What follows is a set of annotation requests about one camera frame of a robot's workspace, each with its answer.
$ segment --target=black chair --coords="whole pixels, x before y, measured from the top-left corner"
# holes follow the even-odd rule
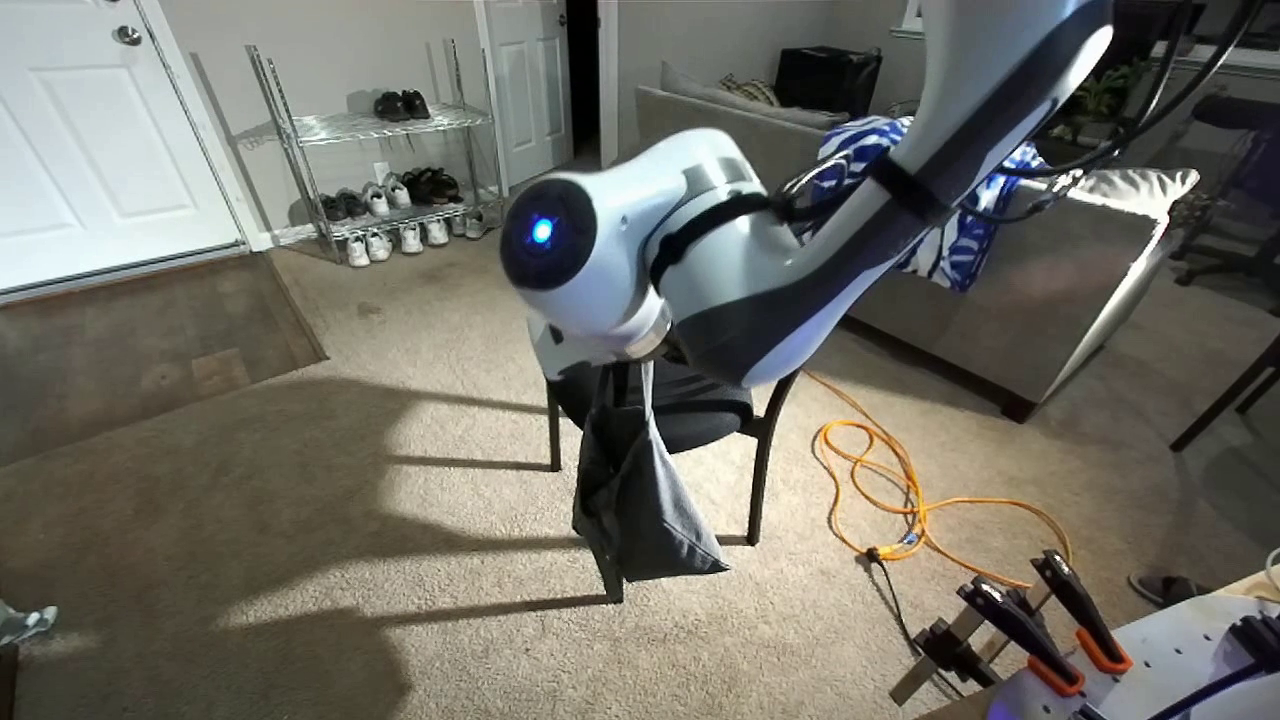
[[[731,433],[756,440],[753,506],[749,506],[749,538],[744,538],[749,546],[761,546],[773,436],[792,389],[797,389],[797,376],[784,376],[780,384],[773,384],[764,412],[756,412],[744,389],[705,381],[678,362],[654,362],[651,409],[672,458],[707,450]],[[562,469],[558,412],[577,427],[582,427],[597,409],[639,409],[639,365],[570,368],[562,374],[562,381],[549,384],[549,445],[552,445],[557,473]],[[619,603],[624,579],[609,571],[603,556],[597,556],[597,564],[601,564],[609,599]]]
[[[1275,389],[1275,381],[1280,381],[1280,335],[1167,450],[1184,454],[1232,404],[1242,416],[1258,396],[1269,396],[1269,389]]]
[[[1219,257],[1217,263],[1189,263],[1176,272],[1176,283],[1192,283],[1200,277],[1219,277],[1219,272],[1248,272],[1269,283],[1275,295],[1271,313],[1280,313],[1280,106],[1264,99],[1238,99],[1238,97],[1204,97],[1192,108],[1192,121],[1219,127],[1219,134],[1248,134],[1248,154],[1242,161],[1227,173],[1210,205],[1192,221],[1189,235],[1179,240],[1176,257],[1189,253],[1210,253]],[[1224,225],[1224,218],[1258,218],[1258,235],[1248,235],[1238,225]],[[1224,249],[1204,249],[1204,233],[1232,235],[1232,240],[1250,240],[1250,253],[1224,253]]]

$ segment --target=blue light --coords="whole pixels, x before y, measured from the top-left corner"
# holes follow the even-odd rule
[[[552,235],[557,235],[557,221],[549,218],[531,221],[531,233],[529,233],[531,244],[549,249]]]

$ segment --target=white door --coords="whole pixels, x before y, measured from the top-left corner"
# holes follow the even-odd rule
[[[566,166],[562,0],[484,0],[508,184]]]
[[[130,0],[0,0],[0,294],[234,244]]]

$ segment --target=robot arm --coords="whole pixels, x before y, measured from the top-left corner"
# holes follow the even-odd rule
[[[916,126],[835,218],[797,244],[722,134],[678,134],[597,177],[531,184],[505,267],[542,350],[582,362],[672,339],[729,384],[797,374],[931,225],[1032,135],[1113,44],[1113,0],[924,0]]]

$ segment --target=wall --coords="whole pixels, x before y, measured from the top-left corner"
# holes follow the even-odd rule
[[[880,47],[880,93],[921,97],[921,35],[902,0],[619,0],[619,147],[637,147],[637,88],[667,63],[684,81],[773,81],[789,44]]]
[[[484,108],[484,63],[472,0],[163,0],[163,15],[184,54],[195,54],[229,113],[233,134],[266,126],[265,97],[247,68],[244,44],[258,44],[276,59],[295,116],[343,113],[355,93],[419,88],[429,99],[456,99],[443,68],[443,41],[458,44],[467,99]],[[315,177],[327,189],[371,179],[379,154],[404,147],[343,147],[315,154]],[[295,184],[285,169],[280,143],[244,154],[247,173],[266,205],[272,225],[286,225]]]

